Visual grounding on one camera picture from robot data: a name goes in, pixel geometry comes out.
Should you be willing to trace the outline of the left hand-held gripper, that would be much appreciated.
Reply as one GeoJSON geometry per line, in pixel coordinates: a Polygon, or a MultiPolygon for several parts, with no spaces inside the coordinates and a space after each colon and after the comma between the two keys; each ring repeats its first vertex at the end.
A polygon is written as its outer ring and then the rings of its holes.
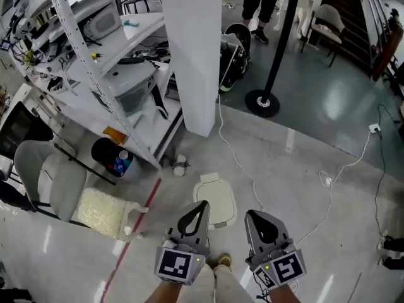
{"type": "Polygon", "coordinates": [[[180,217],[177,229],[169,228],[157,247],[155,275],[168,282],[192,285],[206,263],[210,250],[206,247],[210,205],[207,200],[197,201],[180,217]],[[187,228],[194,219],[192,231],[187,228]]]}

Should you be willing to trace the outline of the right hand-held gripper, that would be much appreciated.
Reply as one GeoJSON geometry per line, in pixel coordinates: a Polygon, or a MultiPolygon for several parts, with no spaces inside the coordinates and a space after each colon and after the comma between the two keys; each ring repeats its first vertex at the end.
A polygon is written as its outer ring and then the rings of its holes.
{"type": "Polygon", "coordinates": [[[302,251],[295,247],[291,238],[288,239],[287,229],[280,219],[263,211],[248,210],[245,224],[252,247],[246,263],[267,289],[288,285],[307,273],[302,251]],[[262,244],[279,241],[277,245],[262,248],[262,244]]]}

